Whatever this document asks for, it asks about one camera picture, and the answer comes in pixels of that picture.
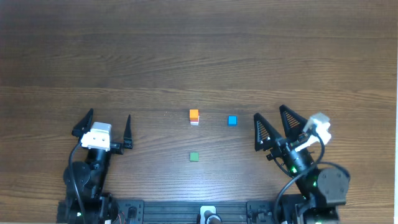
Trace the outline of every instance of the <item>wood grain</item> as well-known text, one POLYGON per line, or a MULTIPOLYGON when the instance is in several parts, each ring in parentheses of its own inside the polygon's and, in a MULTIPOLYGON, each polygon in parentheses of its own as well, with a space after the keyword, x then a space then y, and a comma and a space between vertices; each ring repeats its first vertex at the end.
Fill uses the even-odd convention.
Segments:
MULTIPOLYGON (((272 200, 288 181, 254 152, 252 116, 322 111, 325 160, 352 180, 343 223, 391 223, 397 2, 0 2, 0 221, 54 222, 90 108, 116 139, 106 190, 148 201, 272 200), (188 110, 201 112, 199 127, 188 110), (238 115, 238 126, 226 118, 238 115), (189 162, 189 152, 200 161, 189 162)), ((86 151, 76 154, 84 159, 86 151)), ((289 193, 295 193, 292 187, 289 193)))

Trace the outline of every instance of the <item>blue cube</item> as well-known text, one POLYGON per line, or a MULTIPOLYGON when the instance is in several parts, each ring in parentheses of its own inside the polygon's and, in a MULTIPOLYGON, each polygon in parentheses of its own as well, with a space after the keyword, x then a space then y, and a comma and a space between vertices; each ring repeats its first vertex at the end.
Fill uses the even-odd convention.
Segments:
POLYGON ((228 116, 228 126, 236 126, 238 124, 238 117, 228 116))

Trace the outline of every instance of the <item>block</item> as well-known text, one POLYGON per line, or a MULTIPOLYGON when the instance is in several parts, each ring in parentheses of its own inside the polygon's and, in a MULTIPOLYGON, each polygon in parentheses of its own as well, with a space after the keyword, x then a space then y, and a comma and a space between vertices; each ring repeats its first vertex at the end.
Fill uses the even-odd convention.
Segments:
POLYGON ((199 122, 199 110, 189 110, 189 120, 191 122, 199 122))
POLYGON ((238 124, 237 116, 228 116, 228 126, 236 126, 238 124))
POLYGON ((189 161, 191 161, 191 162, 199 162, 199 153, 191 152, 189 161))

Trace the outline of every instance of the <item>green cube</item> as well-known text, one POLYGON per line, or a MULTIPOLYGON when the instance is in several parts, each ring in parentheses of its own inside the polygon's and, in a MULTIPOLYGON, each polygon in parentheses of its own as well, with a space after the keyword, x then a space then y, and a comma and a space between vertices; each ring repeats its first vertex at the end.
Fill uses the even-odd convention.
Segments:
POLYGON ((189 161, 191 161, 191 162, 199 162, 199 153, 191 152, 189 161))

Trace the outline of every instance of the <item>orange cube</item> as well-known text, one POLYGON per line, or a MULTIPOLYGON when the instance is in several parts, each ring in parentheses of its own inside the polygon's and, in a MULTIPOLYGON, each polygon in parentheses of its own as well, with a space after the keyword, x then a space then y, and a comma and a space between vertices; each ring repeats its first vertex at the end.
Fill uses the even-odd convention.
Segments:
POLYGON ((199 122, 199 110, 189 110, 189 120, 191 122, 199 122))

